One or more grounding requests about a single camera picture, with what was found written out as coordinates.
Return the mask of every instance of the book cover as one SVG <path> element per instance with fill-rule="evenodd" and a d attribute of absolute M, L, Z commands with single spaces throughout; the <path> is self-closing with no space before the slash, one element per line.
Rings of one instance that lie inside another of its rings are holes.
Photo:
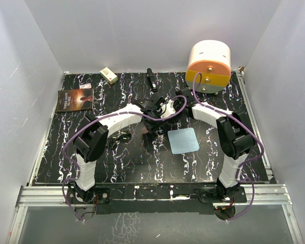
<path fill-rule="evenodd" d="M 57 112 L 70 112 L 93 108 L 92 88 L 59 90 L 57 98 Z"/>

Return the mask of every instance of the purple cable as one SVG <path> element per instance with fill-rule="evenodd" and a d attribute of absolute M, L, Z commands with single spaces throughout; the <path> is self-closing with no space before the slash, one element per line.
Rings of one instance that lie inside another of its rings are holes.
<path fill-rule="evenodd" d="M 151 119 L 153 121 L 164 121 L 164 120 L 167 120 L 167 119 L 170 119 L 170 118 L 173 118 L 175 116 L 177 116 L 178 114 L 180 114 L 184 109 L 185 109 L 185 106 L 187 105 L 187 98 L 185 96 L 182 96 L 182 95 L 178 95 L 178 96 L 175 96 L 174 98 L 172 98 L 172 100 L 174 100 L 175 98 L 183 98 L 184 99 L 184 104 L 183 106 L 180 108 L 180 110 L 166 118 L 152 118 L 146 114 L 142 114 L 142 113 L 138 113 L 138 112 L 133 112 L 133 111 L 124 111 L 124 112 L 120 112 L 120 113 L 113 113 L 113 114 L 107 114 L 107 115 L 104 115 L 100 118 L 97 118 L 95 120 L 93 120 L 92 122 L 90 122 L 88 125 L 84 126 L 83 128 L 81 128 L 79 131 L 76 132 L 76 134 L 74 134 L 70 139 L 69 141 L 66 143 L 66 145 L 64 146 L 63 150 L 62 150 L 62 154 L 65 158 L 69 159 L 73 164 L 76 165 L 76 169 L 77 169 L 77 175 L 76 175 L 76 178 L 66 178 L 63 183 L 62 183 L 62 194 L 63 194 L 63 197 L 65 198 L 66 200 L 66 204 L 71 208 L 71 210 L 74 212 L 74 214 L 82 221 L 84 221 L 84 219 L 73 209 L 71 203 L 67 200 L 67 196 L 65 194 L 65 185 L 69 182 L 69 181 L 75 181 L 77 178 L 79 178 L 80 176 L 80 167 L 77 163 L 77 161 L 73 160 L 72 158 L 70 158 L 68 155 L 67 155 L 67 148 L 68 146 L 72 143 L 73 140 L 75 140 L 77 138 L 77 136 L 79 136 L 84 130 L 86 130 L 88 127 L 92 126 L 93 124 L 97 123 L 98 121 L 102 120 L 102 119 L 105 119 L 105 118 L 110 118 L 110 117 L 113 117 L 113 116 L 117 116 L 117 115 L 121 115 L 121 114 L 136 114 L 136 115 L 139 115 L 139 116 L 142 116 L 142 117 L 145 117 L 145 118 L 148 118 L 148 119 Z"/>
<path fill-rule="evenodd" d="M 254 158 L 247 159 L 247 160 L 245 160 L 244 162 L 240 163 L 238 167 L 240 168 L 240 167 L 242 167 L 244 164 L 246 164 L 246 163 L 248 163 L 248 162 L 250 162 L 250 161 L 260 159 L 260 158 L 263 156 L 263 154 L 264 154 L 264 147 L 263 147 L 261 141 L 259 140 L 259 138 L 257 138 L 257 137 L 253 134 L 253 132 L 249 130 L 249 128 L 247 128 L 241 121 L 239 121 L 238 119 L 236 119 L 236 118 L 235 118 L 234 116 L 232 116 L 231 114 L 227 114 L 227 113 L 225 113 L 225 112 L 223 112 L 223 111 L 221 111 L 221 110 L 218 110 L 218 109 L 216 109 L 216 108 L 214 108 L 214 107 L 211 107 L 211 106 L 209 106 L 209 105 L 203 104 L 203 103 L 201 103 L 201 102 L 199 101 L 199 99 L 198 99 L 198 97 L 197 97 L 197 95 L 196 95 L 196 93 L 195 93 L 195 82 L 196 82 L 196 80 L 197 80 L 198 75 L 200 75 L 200 82 L 199 82 L 199 85 L 200 85 L 200 84 L 201 84 L 201 81 L 202 81 L 202 74 L 201 74 L 200 72 L 196 73 L 196 75 L 194 76 L 194 80 L 193 80 L 193 96 L 194 96 L 194 99 L 197 101 L 197 103 L 200 104 L 200 105 L 202 105 L 203 107 L 207 107 L 207 108 L 209 108 L 209 109 L 212 109 L 213 111 L 216 111 L 216 112 L 219 113 L 219 114 L 222 114 L 222 115 L 225 115 L 225 116 L 231 118 L 231 119 L 234 120 L 236 123 L 238 123 L 241 127 L 243 127 L 243 129 L 244 129 L 247 133 L 249 133 L 249 134 L 253 137 L 253 139 L 260 145 L 261 153 L 260 153 L 258 156 L 254 157 Z M 239 173 L 239 170 L 237 170 L 237 172 L 236 172 L 236 175 L 235 175 L 235 178 L 236 178 L 236 179 L 238 178 L 238 173 Z M 244 179 L 242 179 L 242 180 L 238 180 L 238 182 L 239 182 L 239 183 L 243 183 L 243 182 L 246 182 L 246 180 L 250 181 L 251 184 L 252 184 L 252 198 L 251 198 L 251 202 L 250 202 L 249 206 L 248 206 L 243 212 L 241 212 L 241 213 L 239 213 L 238 215 L 236 215 L 236 216 L 234 216 L 234 217 L 232 217 L 232 218 L 229 218 L 229 219 L 227 219 L 227 220 L 234 220 L 234 219 L 236 219 L 236 218 L 242 216 L 242 215 L 245 214 L 247 211 L 249 211 L 249 209 L 251 208 L 251 206 L 252 206 L 252 204 L 253 204 L 253 201 L 254 201 L 254 194 L 255 194 L 255 189 L 254 189 L 253 181 L 252 181 L 249 177 L 246 177 L 246 178 L 244 178 Z"/>

